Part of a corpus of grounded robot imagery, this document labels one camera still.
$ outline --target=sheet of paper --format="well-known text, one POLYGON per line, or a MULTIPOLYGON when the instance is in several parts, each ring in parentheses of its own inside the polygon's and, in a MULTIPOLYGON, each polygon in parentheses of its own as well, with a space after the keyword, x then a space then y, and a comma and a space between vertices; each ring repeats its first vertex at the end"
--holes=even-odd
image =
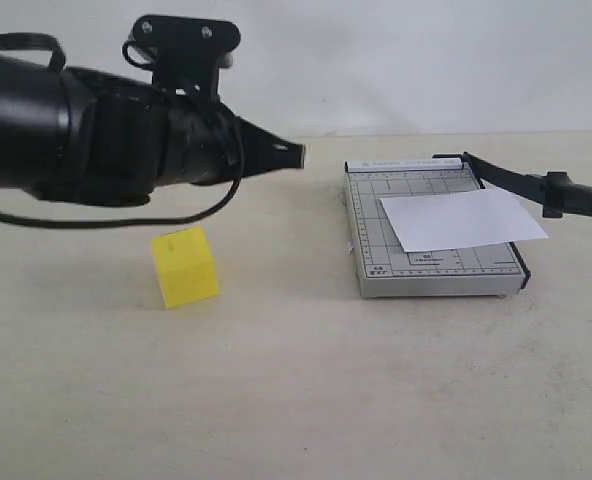
POLYGON ((547 238, 516 196, 500 188, 380 201, 406 252, 547 238))

